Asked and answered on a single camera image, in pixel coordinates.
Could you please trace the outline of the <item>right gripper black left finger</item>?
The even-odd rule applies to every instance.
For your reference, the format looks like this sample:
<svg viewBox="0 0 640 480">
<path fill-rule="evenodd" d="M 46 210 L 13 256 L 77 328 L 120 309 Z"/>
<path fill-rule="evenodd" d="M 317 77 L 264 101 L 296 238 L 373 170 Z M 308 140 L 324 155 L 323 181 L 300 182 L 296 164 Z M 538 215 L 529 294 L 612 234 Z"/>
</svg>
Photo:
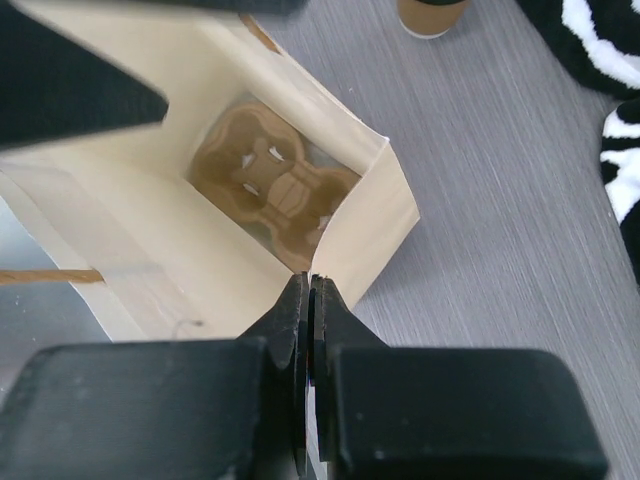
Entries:
<svg viewBox="0 0 640 480">
<path fill-rule="evenodd" d="M 60 345 L 1 407 L 5 479 L 303 479 L 309 280 L 235 339 Z"/>
</svg>

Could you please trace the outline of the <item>brown paper bag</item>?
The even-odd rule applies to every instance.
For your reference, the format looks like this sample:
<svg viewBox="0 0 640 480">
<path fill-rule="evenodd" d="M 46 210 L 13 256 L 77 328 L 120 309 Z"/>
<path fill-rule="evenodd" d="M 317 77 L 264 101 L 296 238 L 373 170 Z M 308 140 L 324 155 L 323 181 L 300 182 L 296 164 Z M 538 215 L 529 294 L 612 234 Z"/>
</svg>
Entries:
<svg viewBox="0 0 640 480">
<path fill-rule="evenodd" d="M 418 222 L 389 140 L 246 16 L 131 3 L 7 1 L 168 102 L 158 123 L 3 151 L 1 196 L 115 341 L 240 335 L 294 274 L 355 304 Z M 189 182 L 230 107 L 259 101 L 359 175 L 293 272 Z"/>
</svg>

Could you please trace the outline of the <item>single brown paper cup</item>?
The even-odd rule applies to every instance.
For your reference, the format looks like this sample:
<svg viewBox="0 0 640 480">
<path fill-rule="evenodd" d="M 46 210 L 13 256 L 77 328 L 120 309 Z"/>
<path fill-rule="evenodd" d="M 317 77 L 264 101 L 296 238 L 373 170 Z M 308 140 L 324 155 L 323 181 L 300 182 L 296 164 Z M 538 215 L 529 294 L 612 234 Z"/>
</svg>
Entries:
<svg viewBox="0 0 640 480">
<path fill-rule="evenodd" d="M 397 0 L 402 26 L 411 35 L 434 39 L 448 32 L 469 6 L 469 0 Z"/>
</svg>

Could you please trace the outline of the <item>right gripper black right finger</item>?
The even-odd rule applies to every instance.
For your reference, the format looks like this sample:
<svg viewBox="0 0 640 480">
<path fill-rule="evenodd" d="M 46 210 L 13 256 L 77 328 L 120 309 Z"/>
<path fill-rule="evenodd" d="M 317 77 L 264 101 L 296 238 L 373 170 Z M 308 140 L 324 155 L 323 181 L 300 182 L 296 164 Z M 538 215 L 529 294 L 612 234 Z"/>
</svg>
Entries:
<svg viewBox="0 0 640 480">
<path fill-rule="evenodd" d="M 392 347 L 314 277 L 309 362 L 332 479 L 603 479 L 580 388 L 536 349 Z"/>
</svg>

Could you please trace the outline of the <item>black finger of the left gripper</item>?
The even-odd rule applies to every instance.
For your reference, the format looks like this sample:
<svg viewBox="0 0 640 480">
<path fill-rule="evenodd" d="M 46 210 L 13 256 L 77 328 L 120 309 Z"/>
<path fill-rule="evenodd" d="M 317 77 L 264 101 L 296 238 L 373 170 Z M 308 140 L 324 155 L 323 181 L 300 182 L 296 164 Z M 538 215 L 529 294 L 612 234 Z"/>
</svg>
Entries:
<svg viewBox="0 0 640 480">
<path fill-rule="evenodd" d="M 162 121 L 149 86 L 1 3 L 3 151 Z"/>
</svg>

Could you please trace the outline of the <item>single brown cardboard cup carrier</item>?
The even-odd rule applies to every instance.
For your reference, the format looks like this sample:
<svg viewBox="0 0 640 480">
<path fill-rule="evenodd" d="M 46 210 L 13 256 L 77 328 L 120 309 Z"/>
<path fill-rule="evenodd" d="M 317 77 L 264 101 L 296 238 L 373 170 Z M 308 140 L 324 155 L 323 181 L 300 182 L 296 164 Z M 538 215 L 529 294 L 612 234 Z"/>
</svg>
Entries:
<svg viewBox="0 0 640 480">
<path fill-rule="evenodd" d="M 259 101 L 228 108 L 193 158 L 188 180 L 293 272 L 307 271 L 333 214 L 359 182 Z"/>
</svg>

